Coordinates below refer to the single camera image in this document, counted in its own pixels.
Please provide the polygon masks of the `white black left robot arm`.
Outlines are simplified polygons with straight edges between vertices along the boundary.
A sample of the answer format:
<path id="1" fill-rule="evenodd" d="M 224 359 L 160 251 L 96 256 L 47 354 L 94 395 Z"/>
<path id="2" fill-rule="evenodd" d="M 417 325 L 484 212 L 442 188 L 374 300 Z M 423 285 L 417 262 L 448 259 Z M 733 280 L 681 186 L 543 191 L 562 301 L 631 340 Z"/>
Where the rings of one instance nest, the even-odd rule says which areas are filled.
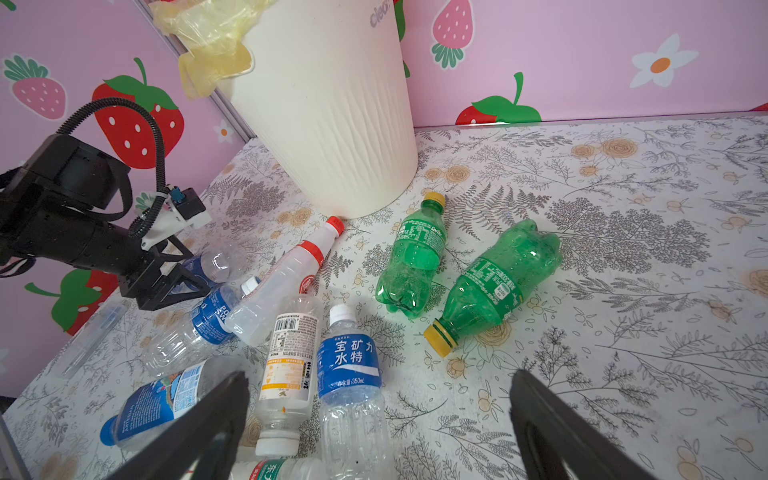
<path id="1" fill-rule="evenodd" d="M 193 254 L 177 238 L 205 208 L 193 189 L 156 194 L 150 230 L 116 225 L 132 207 L 130 169 L 65 134 L 49 136 L 1 192 L 1 259 L 46 258 L 119 279 L 120 293 L 156 311 L 206 297 L 207 281 L 183 266 Z"/>

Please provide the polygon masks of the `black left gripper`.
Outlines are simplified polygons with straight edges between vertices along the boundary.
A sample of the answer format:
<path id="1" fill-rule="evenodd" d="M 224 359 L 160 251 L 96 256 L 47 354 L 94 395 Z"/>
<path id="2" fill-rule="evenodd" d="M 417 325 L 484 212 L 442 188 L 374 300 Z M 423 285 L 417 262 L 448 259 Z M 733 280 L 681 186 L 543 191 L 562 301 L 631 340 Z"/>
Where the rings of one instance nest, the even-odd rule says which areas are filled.
<path id="1" fill-rule="evenodd" d="M 143 311 L 205 298 L 211 292 L 206 281 L 181 265 L 161 273 L 163 262 L 178 263 L 194 256 L 175 235 L 154 245 L 152 251 L 143 250 L 141 241 L 126 229 L 51 200 L 1 212 L 2 265 L 11 266 L 13 258 L 45 258 L 114 274 L 121 295 L 135 300 Z"/>

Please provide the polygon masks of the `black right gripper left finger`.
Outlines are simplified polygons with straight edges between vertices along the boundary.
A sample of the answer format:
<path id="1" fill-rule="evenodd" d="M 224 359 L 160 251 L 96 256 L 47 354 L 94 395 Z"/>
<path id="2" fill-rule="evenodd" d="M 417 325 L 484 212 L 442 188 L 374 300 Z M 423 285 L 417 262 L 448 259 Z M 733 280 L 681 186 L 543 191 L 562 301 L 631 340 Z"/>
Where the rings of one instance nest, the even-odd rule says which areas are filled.
<path id="1" fill-rule="evenodd" d="M 250 400 L 243 371 L 225 377 L 190 412 L 114 471 L 112 480 L 227 479 L 235 463 Z"/>

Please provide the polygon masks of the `green soda bottle yellow cap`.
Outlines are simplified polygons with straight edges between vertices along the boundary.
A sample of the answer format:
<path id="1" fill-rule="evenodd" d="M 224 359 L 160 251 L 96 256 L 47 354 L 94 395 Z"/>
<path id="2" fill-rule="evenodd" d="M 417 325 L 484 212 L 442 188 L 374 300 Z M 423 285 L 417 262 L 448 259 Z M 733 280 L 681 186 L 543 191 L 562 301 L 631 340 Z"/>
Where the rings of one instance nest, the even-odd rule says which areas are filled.
<path id="1" fill-rule="evenodd" d="M 410 321 L 426 311 L 445 250 L 445 206 L 443 194 L 429 192 L 420 208 L 401 222 L 389 263 L 377 283 L 376 300 L 389 312 L 400 312 Z"/>

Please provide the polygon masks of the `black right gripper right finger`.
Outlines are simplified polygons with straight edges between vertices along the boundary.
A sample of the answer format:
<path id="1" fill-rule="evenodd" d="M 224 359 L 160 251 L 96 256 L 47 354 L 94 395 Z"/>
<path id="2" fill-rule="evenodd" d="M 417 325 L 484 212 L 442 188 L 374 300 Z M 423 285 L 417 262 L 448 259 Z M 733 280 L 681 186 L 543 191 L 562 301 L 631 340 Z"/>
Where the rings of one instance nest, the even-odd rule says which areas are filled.
<path id="1" fill-rule="evenodd" d="M 650 479 L 652 476 L 526 370 L 510 389 L 510 419 L 530 479 Z"/>

